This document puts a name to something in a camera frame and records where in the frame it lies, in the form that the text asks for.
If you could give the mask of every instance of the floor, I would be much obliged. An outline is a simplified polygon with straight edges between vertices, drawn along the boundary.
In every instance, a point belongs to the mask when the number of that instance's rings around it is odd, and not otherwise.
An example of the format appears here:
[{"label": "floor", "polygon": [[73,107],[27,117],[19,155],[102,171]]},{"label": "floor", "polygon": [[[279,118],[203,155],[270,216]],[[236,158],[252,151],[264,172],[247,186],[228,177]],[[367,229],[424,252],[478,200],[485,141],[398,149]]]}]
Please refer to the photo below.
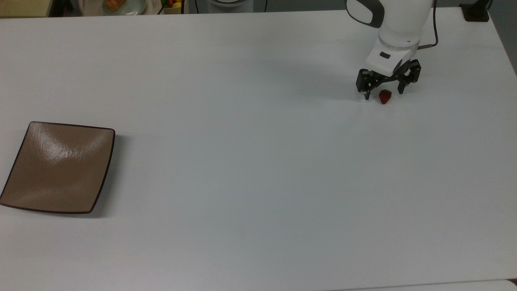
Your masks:
[{"label": "floor", "polygon": [[[190,7],[197,2],[200,13],[207,13],[205,0],[187,0]],[[254,0],[254,10],[264,11],[267,1],[267,12],[279,11],[312,11],[345,9],[344,0]],[[461,3],[473,3],[475,0],[438,0],[439,7],[457,7]],[[80,16],[77,0],[72,0],[74,11],[68,16]],[[517,38],[513,37],[517,30],[517,0],[494,0],[490,15],[499,32],[499,36],[508,53],[513,69],[517,71]]]}]

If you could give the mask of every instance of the brown plate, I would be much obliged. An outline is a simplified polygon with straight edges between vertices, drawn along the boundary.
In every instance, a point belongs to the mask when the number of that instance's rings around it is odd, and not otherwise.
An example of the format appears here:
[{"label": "brown plate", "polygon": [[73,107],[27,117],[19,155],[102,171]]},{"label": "brown plate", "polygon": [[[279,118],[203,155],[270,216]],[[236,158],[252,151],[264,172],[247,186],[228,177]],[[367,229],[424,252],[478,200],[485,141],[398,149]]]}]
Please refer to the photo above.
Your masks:
[{"label": "brown plate", "polygon": [[0,196],[4,206],[90,213],[108,173],[115,131],[31,122]]}]

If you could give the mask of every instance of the cable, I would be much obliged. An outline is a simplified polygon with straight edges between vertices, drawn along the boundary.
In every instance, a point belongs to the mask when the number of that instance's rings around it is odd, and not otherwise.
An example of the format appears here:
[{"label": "cable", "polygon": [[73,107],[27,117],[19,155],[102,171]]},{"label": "cable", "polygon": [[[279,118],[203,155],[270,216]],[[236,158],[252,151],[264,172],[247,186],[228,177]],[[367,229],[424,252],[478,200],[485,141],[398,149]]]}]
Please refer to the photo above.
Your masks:
[{"label": "cable", "polygon": [[419,50],[436,47],[436,45],[438,45],[438,30],[436,29],[436,2],[437,2],[437,0],[434,0],[434,4],[433,4],[433,27],[434,27],[434,38],[436,39],[436,42],[432,45],[419,46],[418,47]]},{"label": "cable", "polygon": [[[181,0],[181,14],[185,14],[185,1],[186,0]],[[165,2],[163,2],[162,4],[162,8],[160,9],[160,11],[158,12],[158,15],[160,15],[160,13],[163,11],[163,9],[165,8],[165,3],[167,3],[167,0],[165,0]]]},{"label": "cable", "polygon": [[165,0],[165,2],[162,3],[162,8],[160,9],[160,11],[158,12],[158,15],[160,15],[160,13],[163,11],[163,9],[165,8],[165,3],[167,2],[167,0]]}]

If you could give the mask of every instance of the white table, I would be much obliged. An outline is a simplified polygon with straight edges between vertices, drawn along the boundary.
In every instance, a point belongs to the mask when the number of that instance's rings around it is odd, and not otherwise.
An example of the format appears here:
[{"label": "white table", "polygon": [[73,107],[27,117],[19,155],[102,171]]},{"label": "white table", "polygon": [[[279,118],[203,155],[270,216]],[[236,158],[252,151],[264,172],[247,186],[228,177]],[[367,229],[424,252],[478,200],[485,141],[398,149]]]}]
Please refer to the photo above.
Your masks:
[{"label": "white table", "polygon": [[0,181],[30,121],[117,132],[92,214],[0,208],[2,288],[516,278],[517,79],[491,22],[437,20],[386,105],[345,11],[0,22]]}]

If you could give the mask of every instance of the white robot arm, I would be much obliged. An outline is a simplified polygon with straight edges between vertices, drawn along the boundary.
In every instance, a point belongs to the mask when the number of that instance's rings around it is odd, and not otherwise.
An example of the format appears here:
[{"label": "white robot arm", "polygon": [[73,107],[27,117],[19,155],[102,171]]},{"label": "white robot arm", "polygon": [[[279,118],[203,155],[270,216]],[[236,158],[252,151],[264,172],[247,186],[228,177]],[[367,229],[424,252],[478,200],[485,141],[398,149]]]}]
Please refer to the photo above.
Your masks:
[{"label": "white robot arm", "polygon": [[380,28],[375,45],[359,72],[357,89],[370,91],[384,82],[399,81],[399,93],[418,80],[420,65],[412,58],[434,0],[347,0],[348,14],[371,27]]}]

